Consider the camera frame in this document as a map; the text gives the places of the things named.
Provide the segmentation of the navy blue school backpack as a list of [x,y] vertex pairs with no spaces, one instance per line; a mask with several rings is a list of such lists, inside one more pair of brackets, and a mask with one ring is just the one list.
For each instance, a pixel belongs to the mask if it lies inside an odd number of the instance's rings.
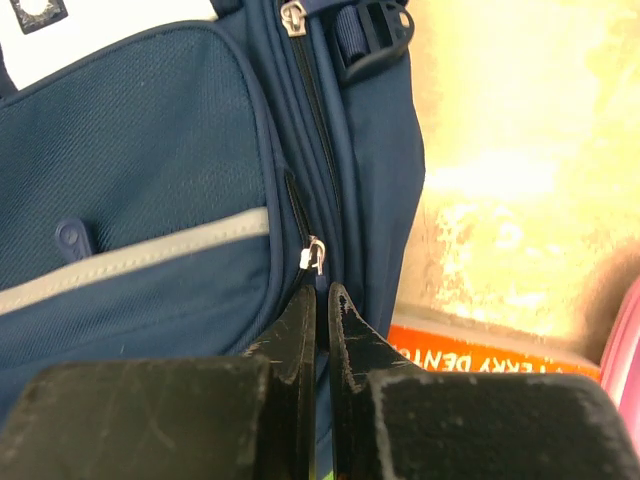
[[391,321],[424,178],[402,1],[1,5],[1,422],[71,362]]

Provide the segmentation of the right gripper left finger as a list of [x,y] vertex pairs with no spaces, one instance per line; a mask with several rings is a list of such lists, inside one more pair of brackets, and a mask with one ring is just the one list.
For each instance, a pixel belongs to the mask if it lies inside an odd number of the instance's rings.
[[67,363],[26,387],[5,479],[311,479],[316,294],[304,286],[243,354]]

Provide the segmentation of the pink pencil case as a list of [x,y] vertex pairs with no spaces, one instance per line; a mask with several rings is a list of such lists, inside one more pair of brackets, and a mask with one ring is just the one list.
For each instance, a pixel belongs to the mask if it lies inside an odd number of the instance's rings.
[[627,290],[601,359],[601,386],[639,452],[639,279]]

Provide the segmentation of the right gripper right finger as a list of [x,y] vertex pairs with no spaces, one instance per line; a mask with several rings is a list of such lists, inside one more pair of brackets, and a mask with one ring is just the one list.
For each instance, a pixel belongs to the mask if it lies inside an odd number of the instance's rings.
[[429,372],[328,297],[339,479],[635,479],[613,402],[582,375]]

